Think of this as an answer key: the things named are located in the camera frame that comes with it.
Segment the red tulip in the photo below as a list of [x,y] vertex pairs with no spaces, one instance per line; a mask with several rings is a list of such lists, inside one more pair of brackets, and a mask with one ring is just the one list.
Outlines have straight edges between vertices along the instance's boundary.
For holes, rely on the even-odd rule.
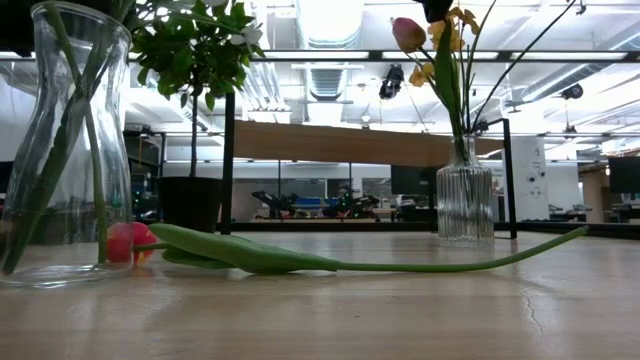
[[398,47],[405,53],[418,50],[427,41],[427,34],[415,21],[407,18],[397,18],[393,21],[393,37]]
[[[149,245],[156,242],[147,225],[142,223],[118,223],[113,224],[107,230],[107,259],[112,263],[128,262],[131,259],[131,238],[133,245]],[[153,250],[133,253],[133,262],[142,263]]]

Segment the metal post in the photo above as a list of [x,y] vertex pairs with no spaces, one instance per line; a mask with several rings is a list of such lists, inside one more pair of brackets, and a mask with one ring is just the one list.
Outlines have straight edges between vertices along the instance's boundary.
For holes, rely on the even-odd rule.
[[349,215],[353,217],[353,170],[351,163],[349,163],[349,198],[351,198],[351,210],[349,211]]
[[236,94],[226,95],[224,109],[224,157],[222,162],[222,217],[220,233],[231,234],[231,197],[233,193],[233,150],[235,140]]
[[513,185],[513,158],[511,157],[511,127],[509,119],[502,119],[504,127],[504,161],[507,172],[507,200],[509,206],[509,231],[511,239],[518,238],[518,224],[516,222],[516,198]]
[[282,162],[278,160],[278,199],[282,197]]
[[167,134],[161,133],[160,137],[162,138],[162,143],[160,144],[160,160],[158,161],[158,178],[164,175],[164,162],[167,156]]
[[[156,178],[156,188],[155,188],[155,192],[156,195],[160,194],[160,180],[163,176],[164,176],[164,163],[166,161],[166,156],[167,156],[167,134],[166,133],[161,133],[160,137],[162,139],[162,142],[160,143],[160,160],[158,161],[158,177]],[[160,201],[158,201],[158,205],[156,207],[156,213],[157,213],[157,219],[158,221],[162,220],[162,205],[160,203]]]

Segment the potted plant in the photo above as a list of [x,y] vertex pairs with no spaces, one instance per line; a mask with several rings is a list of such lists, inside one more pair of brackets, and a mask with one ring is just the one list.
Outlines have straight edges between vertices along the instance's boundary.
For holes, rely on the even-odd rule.
[[[511,69],[564,16],[575,0],[509,64],[486,100],[480,103],[479,110],[473,114],[470,92],[475,78],[474,56],[478,39],[496,0],[492,2],[480,25],[476,23],[475,15],[468,10],[454,7],[448,12],[443,11],[451,6],[452,1],[419,2],[423,4],[427,22],[430,23],[427,32],[411,19],[398,18],[393,24],[393,35],[398,47],[416,62],[409,82],[417,87],[429,84],[449,113],[453,132],[451,156],[449,164],[437,173],[438,233],[441,243],[445,245],[492,246],[491,171],[477,160],[474,148],[475,134],[481,125],[480,115]],[[475,36],[471,46],[465,46],[465,30]],[[435,57],[423,48],[427,34],[431,36]],[[418,51],[425,55],[426,62],[421,62],[412,55]]]
[[213,111],[217,98],[242,87],[244,66],[252,54],[263,55],[258,46],[262,32],[245,14],[244,3],[235,1],[153,2],[142,11],[153,19],[152,29],[140,28],[133,34],[132,51],[140,54],[137,61],[142,67],[138,81],[144,85],[153,70],[159,76],[160,94],[167,99],[179,94],[182,107],[191,99],[193,109],[189,176],[160,179],[164,220],[213,232],[221,181],[196,176],[198,100],[204,97]]

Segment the white flower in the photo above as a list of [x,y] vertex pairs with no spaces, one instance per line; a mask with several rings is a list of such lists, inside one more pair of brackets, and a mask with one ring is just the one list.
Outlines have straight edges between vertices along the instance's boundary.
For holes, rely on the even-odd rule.
[[221,5],[227,5],[227,1],[228,0],[204,0],[204,3],[211,7],[218,7]]
[[231,35],[231,39],[229,41],[233,45],[241,45],[245,42],[251,45],[255,45],[260,41],[262,37],[262,30],[257,29],[253,26],[247,26],[242,29],[239,35]]

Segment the glass vase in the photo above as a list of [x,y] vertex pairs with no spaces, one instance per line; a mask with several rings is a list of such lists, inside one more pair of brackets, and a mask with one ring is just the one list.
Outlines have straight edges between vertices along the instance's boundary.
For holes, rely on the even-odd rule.
[[438,170],[436,183],[440,244],[492,247],[491,170],[476,158],[473,137],[451,141],[449,163]]
[[52,286],[132,267],[120,89],[131,35],[89,8],[32,8],[36,106],[0,222],[0,281]]

